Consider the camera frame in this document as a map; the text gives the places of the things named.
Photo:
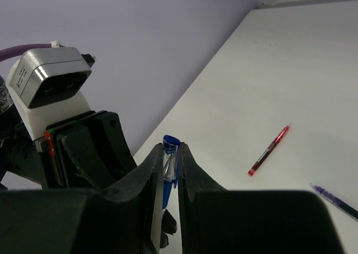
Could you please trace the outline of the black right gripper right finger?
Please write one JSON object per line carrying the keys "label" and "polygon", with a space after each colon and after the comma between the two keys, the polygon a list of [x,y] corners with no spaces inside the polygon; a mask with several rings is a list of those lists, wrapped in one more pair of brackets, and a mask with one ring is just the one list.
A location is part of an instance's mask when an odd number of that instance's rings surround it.
{"label": "black right gripper right finger", "polygon": [[229,191],[182,143],[178,203],[183,253],[343,253],[324,203],[309,191]]}

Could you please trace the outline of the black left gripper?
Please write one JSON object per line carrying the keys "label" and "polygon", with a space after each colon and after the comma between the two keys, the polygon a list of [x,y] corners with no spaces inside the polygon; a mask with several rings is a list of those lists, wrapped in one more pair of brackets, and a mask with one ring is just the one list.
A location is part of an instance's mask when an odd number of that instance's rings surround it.
{"label": "black left gripper", "polygon": [[93,117],[98,154],[88,127],[74,126],[45,141],[39,152],[16,108],[1,113],[1,178],[6,172],[40,184],[45,189],[67,188],[67,155],[77,172],[101,191],[137,167],[126,142],[118,114],[100,111]]}

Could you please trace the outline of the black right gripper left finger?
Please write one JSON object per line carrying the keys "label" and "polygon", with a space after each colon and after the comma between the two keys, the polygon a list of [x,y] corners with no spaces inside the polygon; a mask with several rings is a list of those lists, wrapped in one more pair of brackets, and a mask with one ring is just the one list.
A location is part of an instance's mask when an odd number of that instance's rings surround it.
{"label": "black right gripper left finger", "polygon": [[1,192],[2,253],[158,253],[162,146],[103,191]]}

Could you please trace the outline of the red gel pen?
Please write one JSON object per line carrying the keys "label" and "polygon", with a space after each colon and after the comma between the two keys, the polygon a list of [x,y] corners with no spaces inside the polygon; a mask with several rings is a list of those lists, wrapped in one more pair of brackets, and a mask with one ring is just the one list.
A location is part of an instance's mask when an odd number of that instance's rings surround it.
{"label": "red gel pen", "polygon": [[285,126],[282,131],[277,135],[277,137],[269,144],[265,151],[260,155],[258,160],[253,164],[253,166],[247,172],[250,177],[252,177],[257,170],[261,167],[264,161],[269,157],[269,155],[274,151],[274,149],[280,144],[283,138],[287,135],[291,128],[291,123]]}

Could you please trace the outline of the blue pen cap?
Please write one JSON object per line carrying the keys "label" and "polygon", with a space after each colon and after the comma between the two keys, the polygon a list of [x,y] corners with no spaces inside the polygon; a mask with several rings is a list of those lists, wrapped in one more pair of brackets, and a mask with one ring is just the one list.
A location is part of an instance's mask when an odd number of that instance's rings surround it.
{"label": "blue pen cap", "polygon": [[163,172],[164,180],[171,182],[176,188],[178,150],[181,141],[171,135],[165,135],[162,139]]}

